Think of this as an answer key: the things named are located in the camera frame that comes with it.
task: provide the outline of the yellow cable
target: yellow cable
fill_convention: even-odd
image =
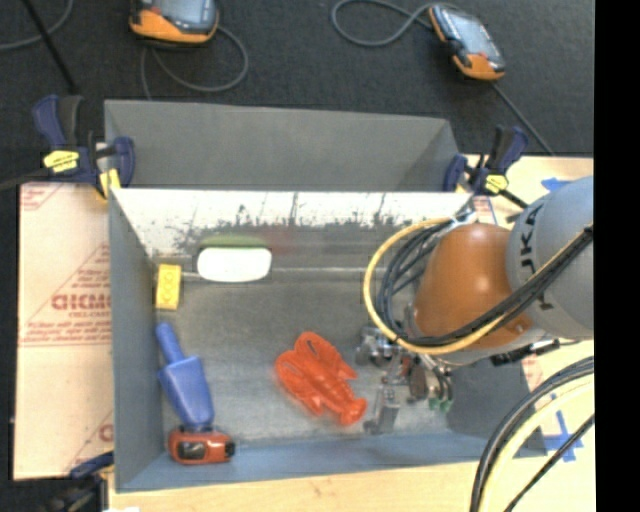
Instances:
[[[575,399],[587,391],[593,390],[594,381],[593,377],[589,382],[585,382],[575,388],[570,389],[549,403],[545,404],[543,407],[538,409],[527,421],[525,421],[522,426],[515,432],[515,434],[507,441],[504,445],[498,457],[491,465],[491,473],[489,474],[487,481],[484,485],[484,493],[480,500],[478,511],[479,512],[489,512],[489,504],[491,502],[491,494],[493,492],[494,486],[500,480],[500,475],[504,470],[507,462],[509,462],[516,452],[520,449],[522,444],[527,440],[527,438],[531,435],[531,433],[542,423],[544,423],[549,416],[558,412],[567,402],[572,399]]]
[[[448,222],[450,220],[451,219],[449,217],[440,217],[440,218],[436,218],[436,219],[428,219],[428,220],[424,220],[422,222],[417,222],[416,224],[412,224],[411,226],[407,226],[406,228],[401,229],[400,231],[396,232],[394,235],[390,236],[387,240],[385,240],[385,242],[380,247],[378,247],[376,252],[371,257],[371,260],[369,261],[369,265],[367,266],[367,270],[365,271],[365,274],[364,274],[364,279],[363,279],[363,283],[362,283],[362,292],[363,292],[364,305],[365,305],[367,313],[369,314],[369,317],[371,318],[373,323],[391,341],[397,343],[398,345],[406,348],[407,350],[409,350],[411,352],[416,352],[418,354],[428,354],[428,355],[436,355],[437,356],[437,355],[449,354],[449,353],[455,352],[457,350],[462,350],[462,349],[468,347],[469,345],[472,345],[473,343],[478,341],[480,338],[482,338],[485,334],[490,332],[493,329],[493,327],[495,325],[497,325],[499,322],[501,322],[506,317],[506,315],[509,313],[509,311],[505,311],[502,315],[498,316],[496,319],[492,320],[491,322],[488,322],[488,323],[484,324],[483,326],[481,326],[478,329],[476,329],[475,331],[473,331],[471,334],[468,334],[468,335],[460,338],[458,341],[455,341],[453,343],[449,343],[447,345],[442,345],[442,346],[437,346],[437,347],[423,347],[421,345],[414,345],[413,343],[410,343],[409,341],[400,338],[391,328],[389,328],[382,321],[382,319],[380,318],[380,316],[376,312],[376,309],[375,309],[375,307],[373,305],[373,301],[371,299],[371,281],[373,279],[373,274],[375,272],[375,268],[376,268],[378,262],[382,259],[382,256],[398,240],[400,240],[401,238],[413,233],[414,231],[418,231],[419,229],[435,226],[437,224],[442,224],[442,223]],[[593,228],[593,222],[590,223],[588,225],[588,227],[589,228]],[[582,232],[579,232],[576,235],[576,238],[574,238],[574,240],[577,239],[577,237],[579,237],[581,235],[581,233]],[[573,240],[568,242],[565,245],[565,247],[560,249],[549,261],[547,261],[544,265],[541,265],[541,267],[535,273],[533,273],[531,276],[529,276],[529,279],[527,279],[527,282],[529,282],[534,277],[537,277],[543,270],[545,270],[549,265],[551,265],[552,262],[556,261],[556,259],[559,257],[560,254],[562,254],[564,249],[566,247],[568,247],[572,242],[573,242]]]

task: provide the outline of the black floor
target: black floor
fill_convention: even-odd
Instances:
[[[32,0],[51,26],[68,0]],[[225,92],[205,94],[168,78],[147,54],[153,99],[442,117],[465,153],[487,152],[497,125],[518,125],[530,137],[528,154],[593,156],[595,0],[457,0],[483,19],[507,61],[497,83],[461,79],[434,34],[412,27],[383,48],[343,39],[330,22],[333,1],[222,0],[221,25],[245,45],[247,76]],[[395,0],[414,10],[423,2]],[[127,26],[128,0],[76,0],[52,40],[84,97],[77,132],[103,130],[105,98],[144,98],[139,44]],[[363,39],[384,38],[403,22],[373,5],[347,6],[343,28]],[[30,109],[49,94],[68,94],[47,47],[10,43],[36,34],[22,0],[0,3],[0,181],[36,169],[44,141]],[[206,48],[163,54],[187,81],[222,84],[242,67],[223,32]],[[21,512],[66,482],[11,483],[10,418],[15,379],[16,196],[0,192],[0,510]]]

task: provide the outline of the electrical cord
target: electrical cord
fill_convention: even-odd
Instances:
[[[487,442],[480,461],[478,462],[471,492],[470,512],[478,512],[480,510],[479,507],[482,497],[487,487],[487,479],[495,465],[495,460],[507,440],[517,431],[524,421],[524,418],[528,416],[530,408],[541,398],[549,395],[556,389],[582,377],[592,375],[594,371],[594,356],[586,357],[563,368],[531,391],[503,418]]]
[[[593,381],[582,384],[560,395],[555,400],[548,402],[533,413],[531,417],[529,417],[501,447],[498,455],[491,465],[491,471],[489,472],[484,484],[484,493],[480,496],[478,507],[472,508],[471,510],[477,510],[477,512],[491,512],[491,495],[493,494],[495,486],[497,482],[500,481],[500,477],[502,476],[506,464],[517,453],[522,444],[533,433],[533,431],[539,428],[540,425],[552,414],[555,414],[562,409],[562,407],[564,407],[569,401],[574,400],[592,390]]]
[[[160,68],[174,82],[177,82],[178,84],[182,85],[183,87],[186,87],[187,89],[191,89],[193,91],[198,91],[198,92],[205,92],[205,93],[218,93],[218,92],[228,91],[229,89],[238,85],[246,77],[249,71],[249,55],[247,53],[245,46],[242,44],[242,41],[240,41],[240,39],[238,39],[233,33],[231,33],[229,30],[225,29],[222,26],[218,26],[217,31],[221,32],[226,37],[228,37],[242,54],[241,71],[233,80],[227,83],[220,84],[220,85],[206,86],[206,85],[198,85],[198,84],[187,82],[186,80],[183,80],[182,78],[177,76],[173,71],[171,71],[171,69],[169,69],[169,67],[160,58],[155,48],[151,48],[151,55],[153,55],[154,59],[156,60]],[[146,76],[146,57],[147,57],[147,48],[145,47],[143,48],[142,55],[140,57],[140,78],[142,81],[142,88],[144,90],[145,96],[147,97],[148,100],[152,100],[153,98],[151,97],[151,92],[149,91],[149,84]]]
[[[68,0],[64,12],[62,13],[58,21],[56,21],[53,25],[51,25],[51,27],[47,29],[47,34],[49,35],[53,34],[67,22],[67,20],[69,19],[69,16],[71,16],[71,11],[73,11],[73,2],[74,0]],[[22,39],[20,41],[3,43],[3,44],[0,44],[0,52],[13,51],[19,48],[24,48],[25,46],[32,45],[41,40],[42,40],[42,36],[36,35],[33,37]]]
[[[534,475],[529,483],[513,498],[504,512],[512,512],[524,495],[529,492],[535,484],[537,484],[543,476],[545,476],[549,470],[556,465],[556,463],[564,456],[565,453],[576,443],[578,440],[587,433],[587,431],[595,425],[596,415],[595,413],[589,416],[589,418],[580,427],[571,434],[567,440],[562,443],[562,446],[549,458],[549,460],[540,468],[540,470]]]
[[[349,34],[347,31],[345,31],[340,26],[340,24],[338,22],[338,12],[342,8],[344,8],[346,5],[349,5],[349,4],[360,4],[360,3],[371,4],[371,5],[375,5],[375,6],[378,6],[378,7],[383,7],[383,8],[389,9],[391,11],[394,11],[394,12],[397,12],[399,14],[402,14],[403,16],[406,16],[407,20],[403,23],[403,25],[396,32],[394,32],[392,35],[390,35],[389,37],[386,37],[384,39],[364,40],[364,39],[356,38],[356,37],[352,36],[351,34]],[[444,6],[453,8],[453,9],[458,9],[458,7],[456,7],[454,5],[451,5],[451,4],[441,3],[441,2],[433,2],[433,3],[425,4],[422,7],[419,7],[414,12],[410,12],[410,11],[407,11],[407,10],[401,8],[401,7],[398,7],[395,4],[392,4],[392,3],[389,3],[389,2],[385,2],[384,0],[341,0],[336,5],[334,5],[334,7],[331,9],[331,24],[333,25],[333,28],[336,30],[336,32],[338,32],[347,41],[350,41],[351,43],[353,43],[355,45],[368,47],[368,48],[382,47],[382,46],[387,46],[387,45],[393,43],[394,41],[397,41],[398,39],[400,39],[411,28],[411,26],[414,23],[417,23],[417,24],[421,25],[422,27],[426,28],[430,32],[434,32],[434,28],[431,25],[431,23],[429,21],[425,21],[423,18],[421,18],[421,16],[422,16],[422,14],[424,14],[427,10],[429,10],[429,8],[431,8],[435,4],[444,5]],[[493,88],[493,90],[496,92],[496,94],[500,97],[500,99],[511,110],[511,112],[515,115],[515,117],[518,118],[518,120],[527,128],[527,130],[536,139],[536,141],[540,144],[540,146],[550,156],[555,155],[555,152],[553,151],[553,149],[551,149],[549,144],[544,140],[544,138],[533,127],[533,125],[529,122],[529,120],[522,113],[522,111],[520,111],[520,109],[518,109],[518,107],[516,107],[515,103],[513,101],[511,101],[511,99],[509,99],[509,97],[505,94],[505,92],[500,87],[498,87],[498,85],[494,81],[492,81],[490,84],[491,84],[491,87]]]
[[[406,16],[407,20],[402,24],[402,26],[396,32],[394,32],[389,37],[386,37],[384,39],[378,39],[378,40],[358,39],[356,37],[353,37],[349,33],[347,33],[338,23],[338,11],[348,4],[371,4],[371,5],[376,5],[378,7],[384,7],[391,11],[400,13],[403,16]],[[422,16],[422,14],[425,13],[432,5],[434,4],[428,3],[423,5],[419,9],[416,9],[414,12],[409,12],[401,7],[398,7],[395,4],[385,2],[383,0],[342,0],[341,2],[338,2],[336,5],[334,5],[333,9],[331,9],[331,23],[333,24],[333,27],[336,29],[336,31],[342,37],[344,37],[348,41],[351,41],[354,44],[357,44],[359,46],[368,46],[368,47],[387,46],[393,43],[394,41],[397,41],[398,39],[400,39],[407,32],[407,30],[411,28],[411,26],[414,23],[422,25],[424,28],[426,28],[429,31],[433,31],[433,26],[431,25],[431,23],[420,18],[420,16]]]

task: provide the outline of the kuka logo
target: kuka logo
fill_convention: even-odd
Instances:
[[[540,210],[542,210],[542,207],[544,205],[540,205],[537,208],[534,208],[533,210],[531,210],[529,212],[529,214],[527,215],[527,218],[525,220],[525,224],[526,226],[528,226],[528,233],[523,232],[520,235],[520,266],[522,268],[525,269],[529,269],[529,272],[531,273],[531,275],[536,273],[536,267],[533,263],[533,260],[530,257],[530,254],[533,252],[533,246],[531,245],[532,242],[532,238],[533,238],[533,232],[536,226],[536,217],[538,215],[538,213],[540,212]],[[544,293],[541,293],[538,297],[537,297],[537,301],[538,301],[538,307],[540,307],[540,309],[542,311],[547,311],[549,309],[553,309],[554,306],[553,304],[551,304],[550,302],[547,302],[544,299]]]
[[[51,298],[51,307],[59,311],[75,309],[109,309],[111,296],[105,294],[58,294]]]

